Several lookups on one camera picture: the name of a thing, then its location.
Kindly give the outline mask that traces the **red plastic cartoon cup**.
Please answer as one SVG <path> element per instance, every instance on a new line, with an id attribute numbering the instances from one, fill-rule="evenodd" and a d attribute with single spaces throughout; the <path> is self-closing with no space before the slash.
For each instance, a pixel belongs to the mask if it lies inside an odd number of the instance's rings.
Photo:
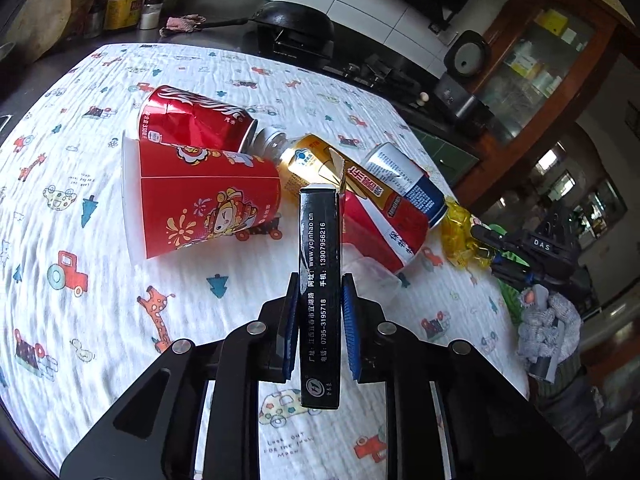
<path id="1" fill-rule="evenodd" d="M 122 213 L 133 264 L 271 221 L 281 183 L 249 154 L 122 140 Z"/>

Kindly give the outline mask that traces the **black cigarette box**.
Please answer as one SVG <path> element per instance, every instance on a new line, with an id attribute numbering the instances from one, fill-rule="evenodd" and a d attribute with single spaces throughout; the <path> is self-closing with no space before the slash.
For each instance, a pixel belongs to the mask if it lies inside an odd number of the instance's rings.
<path id="1" fill-rule="evenodd" d="M 337 189 L 311 184 L 299 196 L 299 361 L 302 403 L 336 410 L 341 390 L 341 218 Z"/>

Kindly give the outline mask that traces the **grey knitted glove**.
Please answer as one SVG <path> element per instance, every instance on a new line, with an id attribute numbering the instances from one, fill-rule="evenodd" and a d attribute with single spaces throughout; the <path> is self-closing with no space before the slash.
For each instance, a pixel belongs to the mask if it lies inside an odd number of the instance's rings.
<path id="1" fill-rule="evenodd" d="M 570 300 L 541 284 L 523 290 L 518 300 L 518 356 L 530 376 L 554 384 L 559 366 L 578 348 L 582 319 Z"/>

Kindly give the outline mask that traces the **yellow plastic wrapper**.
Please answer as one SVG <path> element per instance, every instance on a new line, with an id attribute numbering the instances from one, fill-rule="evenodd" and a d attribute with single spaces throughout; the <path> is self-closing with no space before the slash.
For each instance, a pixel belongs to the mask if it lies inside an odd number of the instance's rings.
<path id="1" fill-rule="evenodd" d="M 482 222 L 463 208 L 453 197 L 446 197 L 447 211 L 439 223 L 442 250 L 457 269 L 466 269 L 471 263 L 487 269 L 491 263 L 491 250 L 472 237 L 473 226 Z"/>

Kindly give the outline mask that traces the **gold and red carton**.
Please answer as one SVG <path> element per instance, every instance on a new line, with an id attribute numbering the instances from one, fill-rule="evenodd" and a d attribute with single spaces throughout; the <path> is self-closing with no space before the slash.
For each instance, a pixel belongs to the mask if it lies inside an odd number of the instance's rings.
<path id="1" fill-rule="evenodd" d="M 294 197 L 310 184 L 338 188 L 342 241 L 361 255 L 398 273 L 421 249 L 430 229 L 427 215 L 318 136 L 284 142 L 277 161 L 283 188 Z"/>

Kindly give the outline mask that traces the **blue white drink can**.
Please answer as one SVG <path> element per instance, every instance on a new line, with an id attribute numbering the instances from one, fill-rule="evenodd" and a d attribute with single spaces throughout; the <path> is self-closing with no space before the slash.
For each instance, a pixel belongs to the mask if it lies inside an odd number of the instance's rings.
<path id="1" fill-rule="evenodd" d="M 378 145 L 362 161 L 373 174 L 423 212 L 431 229 L 446 216 L 445 195 L 427 173 L 391 143 Z"/>

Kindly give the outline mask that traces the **red cola can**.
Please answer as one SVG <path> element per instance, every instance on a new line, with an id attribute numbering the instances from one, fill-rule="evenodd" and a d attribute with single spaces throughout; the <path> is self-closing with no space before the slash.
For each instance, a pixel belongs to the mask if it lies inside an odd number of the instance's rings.
<path id="1" fill-rule="evenodd" d="M 244 108 L 164 84 L 144 102 L 141 140 L 242 152 L 253 139 L 257 120 Z"/>

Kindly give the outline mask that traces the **black rice cooker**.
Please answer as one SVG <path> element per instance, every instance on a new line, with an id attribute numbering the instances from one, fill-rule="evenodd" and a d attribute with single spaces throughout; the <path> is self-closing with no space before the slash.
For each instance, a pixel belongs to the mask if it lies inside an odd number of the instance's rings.
<path id="1" fill-rule="evenodd" d="M 483 73 L 490 56 L 489 44 L 474 30 L 462 32 L 447 51 L 446 70 L 435 86 L 434 97 L 454 120 L 464 119 L 477 107 L 477 97 L 465 85 Z"/>

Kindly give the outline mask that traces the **wooden glass cabinet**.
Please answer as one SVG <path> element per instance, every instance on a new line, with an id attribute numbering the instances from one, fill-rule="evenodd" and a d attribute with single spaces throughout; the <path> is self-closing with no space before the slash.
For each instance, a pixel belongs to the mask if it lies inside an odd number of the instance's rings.
<path id="1" fill-rule="evenodd" d="M 454 187 L 474 212 L 528 175 L 638 29 L 599 0 L 509 0 L 484 37 L 490 61 L 468 88 L 492 118 L 474 144 L 480 160 Z"/>

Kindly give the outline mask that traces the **black gas stove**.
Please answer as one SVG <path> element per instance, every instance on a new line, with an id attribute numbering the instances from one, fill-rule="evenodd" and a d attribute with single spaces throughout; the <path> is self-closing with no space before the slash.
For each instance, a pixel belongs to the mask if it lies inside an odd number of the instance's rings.
<path id="1" fill-rule="evenodd" d="M 285 34 L 258 25 L 256 53 L 369 90 L 390 102 L 412 107 L 418 113 L 450 128 L 454 116 L 435 96 L 438 78 L 405 56 L 359 32 L 338 25 L 334 39 L 322 55 L 291 49 Z"/>

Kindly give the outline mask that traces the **pink rag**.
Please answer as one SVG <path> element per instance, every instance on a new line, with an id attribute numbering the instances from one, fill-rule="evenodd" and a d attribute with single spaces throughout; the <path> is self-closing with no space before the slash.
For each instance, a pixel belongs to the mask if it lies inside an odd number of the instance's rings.
<path id="1" fill-rule="evenodd" d="M 206 18 L 200 14 L 188 14 L 178 18 L 168 18 L 166 24 L 160 29 L 163 38 L 177 34 L 190 34 L 206 23 Z"/>

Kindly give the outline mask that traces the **yellow tin utensil holder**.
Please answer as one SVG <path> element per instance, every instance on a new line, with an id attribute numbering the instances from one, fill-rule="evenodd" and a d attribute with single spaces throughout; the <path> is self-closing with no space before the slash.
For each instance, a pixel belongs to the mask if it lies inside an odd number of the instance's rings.
<path id="1" fill-rule="evenodd" d="M 104 30 L 119 30 L 138 24 L 143 0 L 107 0 Z"/>

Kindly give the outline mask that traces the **round wooden cutting board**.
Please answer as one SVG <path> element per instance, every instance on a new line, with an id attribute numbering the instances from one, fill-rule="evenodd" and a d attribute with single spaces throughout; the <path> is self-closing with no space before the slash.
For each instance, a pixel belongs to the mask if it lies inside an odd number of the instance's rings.
<path id="1" fill-rule="evenodd" d="M 26 0 L 4 40 L 17 58 L 32 64 L 52 47 L 84 29 L 93 0 Z"/>

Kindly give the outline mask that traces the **white salt shaker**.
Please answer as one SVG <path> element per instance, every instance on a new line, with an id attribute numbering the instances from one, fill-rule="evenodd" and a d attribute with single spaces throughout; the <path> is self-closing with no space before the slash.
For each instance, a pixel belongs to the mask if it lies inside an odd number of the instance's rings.
<path id="1" fill-rule="evenodd" d="M 160 22 L 164 0 L 143 0 L 142 12 L 139 21 L 141 30 L 156 29 Z"/>

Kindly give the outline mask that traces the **black wok pan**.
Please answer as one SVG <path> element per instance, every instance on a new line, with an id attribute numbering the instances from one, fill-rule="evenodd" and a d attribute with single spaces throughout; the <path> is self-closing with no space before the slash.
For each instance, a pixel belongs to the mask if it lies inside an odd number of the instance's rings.
<path id="1" fill-rule="evenodd" d="M 198 29 L 243 26 L 249 22 L 294 30 L 309 40 L 332 41 L 334 39 L 333 22 L 325 13 L 310 6 L 287 1 L 268 1 L 247 18 L 206 22 L 198 25 Z"/>

